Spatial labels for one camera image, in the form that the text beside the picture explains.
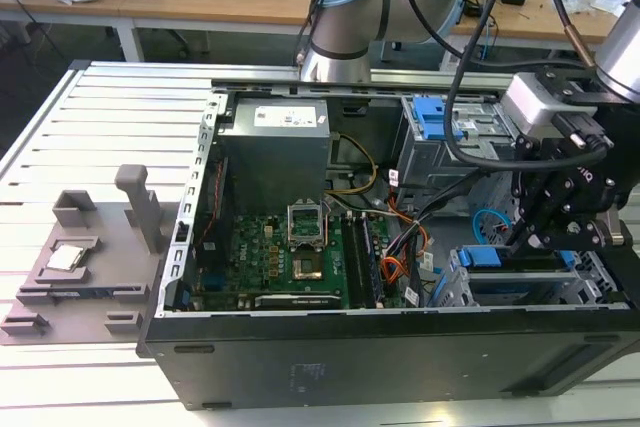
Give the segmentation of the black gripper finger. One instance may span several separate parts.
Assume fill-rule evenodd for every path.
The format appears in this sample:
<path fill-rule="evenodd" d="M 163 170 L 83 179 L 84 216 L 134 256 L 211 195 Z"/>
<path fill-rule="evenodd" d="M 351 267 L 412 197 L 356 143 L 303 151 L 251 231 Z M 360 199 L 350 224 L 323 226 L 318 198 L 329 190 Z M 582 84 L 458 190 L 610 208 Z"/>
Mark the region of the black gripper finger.
<path fill-rule="evenodd" d="M 578 232 L 547 225 L 544 229 L 524 226 L 505 242 L 512 257 L 540 255 L 543 251 L 608 252 L 623 247 L 623 221 L 592 219 L 577 224 Z"/>
<path fill-rule="evenodd" d="M 563 141 L 520 134 L 516 140 L 518 161 L 565 160 Z M 512 196 L 517 200 L 515 224 L 512 227 L 513 247 L 548 247 L 557 235 L 557 220 L 561 207 L 574 190 L 567 170 L 514 172 Z"/>

